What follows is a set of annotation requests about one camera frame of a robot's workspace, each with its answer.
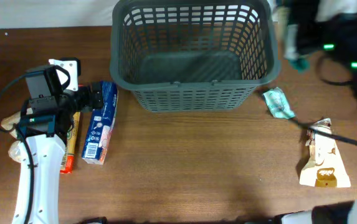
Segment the teal wrapper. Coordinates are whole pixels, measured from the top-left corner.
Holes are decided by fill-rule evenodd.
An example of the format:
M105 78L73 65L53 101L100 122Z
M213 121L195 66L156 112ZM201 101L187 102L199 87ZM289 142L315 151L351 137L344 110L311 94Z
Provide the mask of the teal wrapper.
M289 102L280 88L266 91L263 96L274 118L290 119L295 117L295 113L290 110Z

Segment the green led light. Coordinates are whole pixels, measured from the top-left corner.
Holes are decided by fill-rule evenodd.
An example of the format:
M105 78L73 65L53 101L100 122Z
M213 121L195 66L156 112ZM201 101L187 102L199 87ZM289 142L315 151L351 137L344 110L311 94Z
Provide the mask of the green led light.
M352 68L357 68L357 62L352 62L352 63L351 63L351 67L352 67Z
M325 44L323 46L323 49L324 50L333 50L335 48L335 45L334 44Z

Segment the crumpled wrapper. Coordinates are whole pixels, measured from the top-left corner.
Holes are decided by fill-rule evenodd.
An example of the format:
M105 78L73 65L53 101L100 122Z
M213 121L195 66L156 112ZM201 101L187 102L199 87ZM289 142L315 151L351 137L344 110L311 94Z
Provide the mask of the crumpled wrapper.
M8 155L10 158L12 158L14 161L21 163L22 162L22 157L21 157L21 150L19 149L19 143L20 141L14 141L9 150L8 150Z
M312 125L313 129L331 134L329 118ZM312 187L351 187L350 179L341 160L338 146L334 139L307 131L306 146L310 150L310 159L300 174L300 184Z
M26 114L32 114L32 113L33 110L31 108L28 108L26 110ZM14 113L12 116L2 119L1 127L3 127L5 130L10 130L13 128L13 125L20 122L20 120L21 120L21 112L18 111ZM17 139L16 130L11 131L9 134L11 134L11 136Z
M274 118L290 119L295 117L295 113L290 109L285 94L279 87L266 91L263 95L265 103Z

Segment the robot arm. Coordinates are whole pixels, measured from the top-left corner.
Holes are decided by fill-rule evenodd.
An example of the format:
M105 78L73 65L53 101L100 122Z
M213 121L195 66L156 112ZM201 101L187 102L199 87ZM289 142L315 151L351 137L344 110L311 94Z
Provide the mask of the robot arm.
M29 223L58 223L59 169L65 154L65 143L58 136L46 134L26 138L34 162L34 195ZM30 164L23 142L21 151L21 176L16 208L12 223L24 223L29 204Z
M21 176L12 223L58 223L59 170L73 115L103 107L101 84L77 85L78 59L50 63L56 65L28 70L0 93L1 97L8 87L26 78L31 94L22 107L20 122L14 125L21 140ZM28 103L32 114L26 114Z

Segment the wooden table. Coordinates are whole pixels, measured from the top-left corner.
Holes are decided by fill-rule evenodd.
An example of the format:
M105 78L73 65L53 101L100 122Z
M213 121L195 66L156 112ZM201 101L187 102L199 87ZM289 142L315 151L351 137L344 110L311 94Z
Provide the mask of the wooden table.
M300 120L329 117L335 133L357 139L357 101L349 88L319 81L314 65L320 55L310 57L311 69L302 75L282 60L280 76L269 86L285 92ZM60 57L81 60L80 83L111 80L110 27L0 30L0 91L26 69ZM334 63L323 70L332 79L348 76ZM0 101L0 120L28 96L24 81L9 90ZM300 185L298 163L308 154L302 131L274 119L255 94L232 111L150 113L121 90L102 166L80 158L89 121L90 114L82 116L73 173L60 176L60 223L98 216L137 222L251 219L356 198L357 147L338 142L351 188ZM20 165L7 153L13 141L0 133L0 223L11 222L17 197Z

